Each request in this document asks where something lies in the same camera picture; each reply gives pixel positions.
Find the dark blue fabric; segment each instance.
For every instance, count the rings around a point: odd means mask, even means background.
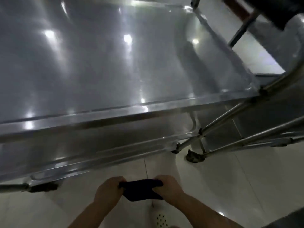
[[[124,196],[131,202],[145,200],[145,199],[160,199],[163,198],[155,193],[152,188],[163,186],[161,180],[143,179],[138,181],[121,182],[119,188],[124,188]]]

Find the grout line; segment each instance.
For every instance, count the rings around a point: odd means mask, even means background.
[[[265,212],[265,210],[264,210],[264,208],[263,208],[263,206],[262,206],[262,204],[261,204],[259,198],[257,197],[257,194],[255,193],[255,191],[254,191],[254,189],[253,189],[253,187],[252,187],[252,185],[251,185],[251,183],[250,183],[250,181],[249,181],[249,179],[248,179],[248,177],[247,177],[247,175],[246,175],[246,173],[245,173],[245,171],[244,171],[244,169],[243,169],[243,167],[242,167],[242,164],[241,164],[241,162],[239,161],[238,156],[237,156],[236,154],[234,154],[234,155],[235,155],[235,157],[237,158],[237,160],[238,160],[238,162],[239,162],[239,165],[241,166],[241,169],[242,169],[242,171],[243,171],[243,173],[244,173],[244,175],[245,175],[245,178],[246,178],[247,181],[249,182],[249,185],[250,185],[250,187],[251,187],[251,189],[252,189],[252,191],[253,191],[253,193],[254,193],[254,195],[255,195],[257,201],[258,201],[259,204],[260,204],[260,207],[262,208],[264,214],[266,215],[266,212]]]
[[[143,162],[145,163],[146,176],[147,176],[147,179],[148,179],[148,172],[147,172],[147,166],[146,166],[146,161],[145,161],[145,159],[143,159]]]

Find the person's left arm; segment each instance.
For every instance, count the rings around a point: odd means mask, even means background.
[[[124,189],[119,189],[118,184],[124,181],[126,181],[124,177],[112,177],[100,185],[94,201],[78,215],[68,228],[98,228],[123,195]]]

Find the stainless steel tabletop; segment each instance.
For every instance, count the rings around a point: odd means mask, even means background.
[[[0,0],[0,26],[0,135],[257,95],[188,6]]]

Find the person's left hand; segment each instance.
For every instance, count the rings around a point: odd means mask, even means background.
[[[103,209],[104,216],[117,205],[123,195],[124,189],[119,189],[118,184],[126,181],[124,177],[112,177],[98,187],[93,203]]]

